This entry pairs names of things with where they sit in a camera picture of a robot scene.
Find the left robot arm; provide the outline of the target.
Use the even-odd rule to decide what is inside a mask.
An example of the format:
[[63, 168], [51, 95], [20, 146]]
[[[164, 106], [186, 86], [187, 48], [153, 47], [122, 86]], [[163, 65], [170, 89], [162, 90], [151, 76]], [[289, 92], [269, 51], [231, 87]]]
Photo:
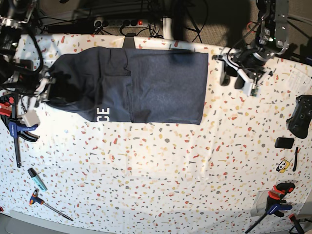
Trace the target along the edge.
[[268, 73], [266, 63], [289, 47], [287, 0], [257, 0], [258, 19], [242, 39], [227, 52], [214, 55], [213, 59], [223, 62], [220, 85], [230, 84], [236, 77], [235, 89], [248, 83], [256, 89], [261, 78]]

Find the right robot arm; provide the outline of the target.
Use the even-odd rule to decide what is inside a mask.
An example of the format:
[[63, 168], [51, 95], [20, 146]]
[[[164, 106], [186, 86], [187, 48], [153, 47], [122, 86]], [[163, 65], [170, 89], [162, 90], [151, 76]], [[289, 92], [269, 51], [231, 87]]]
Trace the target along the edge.
[[[35, 0], [2, 0], [0, 2], [0, 89], [19, 98], [27, 97], [27, 109], [47, 102], [55, 79], [44, 64], [43, 54], [31, 28]], [[22, 33], [30, 37], [39, 64], [15, 58]]]

